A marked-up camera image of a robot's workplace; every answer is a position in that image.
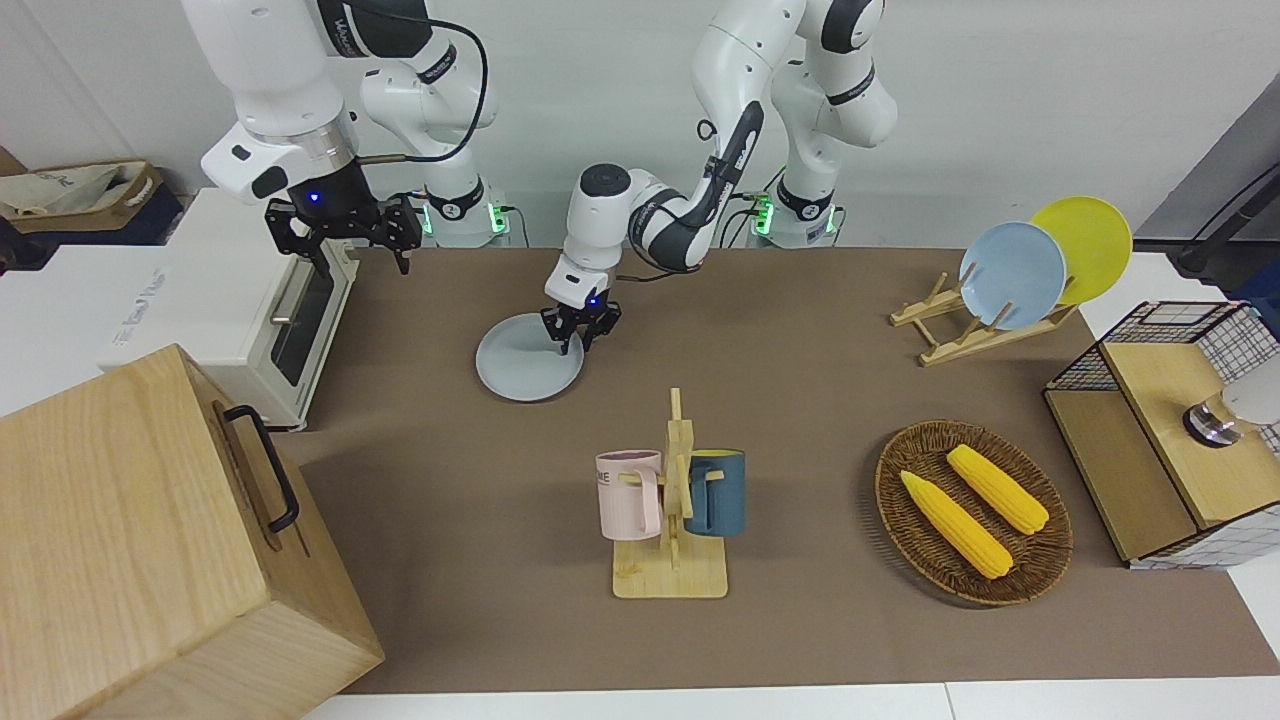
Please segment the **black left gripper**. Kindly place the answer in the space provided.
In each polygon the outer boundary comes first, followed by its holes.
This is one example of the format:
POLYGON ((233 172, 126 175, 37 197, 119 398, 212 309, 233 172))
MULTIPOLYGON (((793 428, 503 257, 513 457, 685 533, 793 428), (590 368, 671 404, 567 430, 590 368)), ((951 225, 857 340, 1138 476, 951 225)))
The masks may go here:
POLYGON ((589 352, 596 338, 608 336, 622 316, 618 302, 611 300, 611 291, 593 290, 581 307, 558 302, 541 310, 541 322, 550 341, 567 356, 575 331, 582 327, 582 350, 589 352))

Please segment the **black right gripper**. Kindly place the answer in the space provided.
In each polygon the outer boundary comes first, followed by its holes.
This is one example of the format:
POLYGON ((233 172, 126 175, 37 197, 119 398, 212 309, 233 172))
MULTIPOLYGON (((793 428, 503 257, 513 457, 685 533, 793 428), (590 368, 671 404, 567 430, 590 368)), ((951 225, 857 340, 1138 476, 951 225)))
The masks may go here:
POLYGON ((366 240, 389 249, 398 272, 410 273, 410 254, 422 242, 419 209, 404 193, 390 196, 379 208, 357 161, 289 187, 288 199, 291 202, 270 199, 264 210, 264 220, 280 254, 302 258, 321 278, 330 281, 323 241, 366 240), (305 233, 294 229, 294 220, 302 223, 305 233))

